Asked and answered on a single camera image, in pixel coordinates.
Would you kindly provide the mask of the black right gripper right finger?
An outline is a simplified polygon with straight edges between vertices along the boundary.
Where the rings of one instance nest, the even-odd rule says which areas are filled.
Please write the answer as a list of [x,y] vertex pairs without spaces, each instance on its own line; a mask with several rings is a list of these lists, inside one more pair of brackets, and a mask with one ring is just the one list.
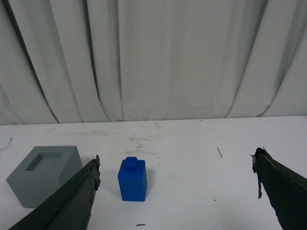
[[283,230],[307,228],[307,179],[292,171],[263,148],[252,155],[252,170],[258,178],[258,198],[263,187]]

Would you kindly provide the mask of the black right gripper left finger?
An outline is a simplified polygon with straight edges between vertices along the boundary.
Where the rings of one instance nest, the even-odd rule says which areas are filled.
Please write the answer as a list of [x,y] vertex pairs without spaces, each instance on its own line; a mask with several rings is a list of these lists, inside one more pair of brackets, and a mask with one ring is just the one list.
[[11,230],[85,230],[100,186],[96,156]]

